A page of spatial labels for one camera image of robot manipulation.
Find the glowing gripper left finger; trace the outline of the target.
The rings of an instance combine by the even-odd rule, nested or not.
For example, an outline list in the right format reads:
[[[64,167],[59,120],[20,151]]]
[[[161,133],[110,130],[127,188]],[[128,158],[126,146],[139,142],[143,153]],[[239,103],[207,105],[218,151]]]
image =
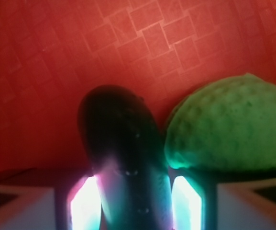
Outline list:
[[[0,230],[98,230],[95,178],[77,169],[0,172]]]

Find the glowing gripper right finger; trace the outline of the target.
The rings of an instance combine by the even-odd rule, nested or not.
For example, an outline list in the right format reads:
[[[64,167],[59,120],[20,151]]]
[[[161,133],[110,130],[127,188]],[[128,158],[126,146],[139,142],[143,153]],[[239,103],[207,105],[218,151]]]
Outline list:
[[[276,170],[169,169],[176,230],[276,230]]]

